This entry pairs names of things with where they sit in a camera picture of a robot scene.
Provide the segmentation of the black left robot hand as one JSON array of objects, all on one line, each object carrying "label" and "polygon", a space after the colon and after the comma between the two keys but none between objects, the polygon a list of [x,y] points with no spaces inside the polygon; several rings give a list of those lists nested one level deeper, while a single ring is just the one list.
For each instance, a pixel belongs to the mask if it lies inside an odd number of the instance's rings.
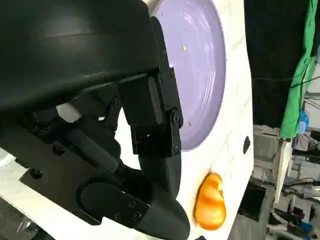
[{"label": "black left robot hand", "polygon": [[183,123],[146,2],[1,1],[0,146],[23,184],[90,225],[185,240]]}]

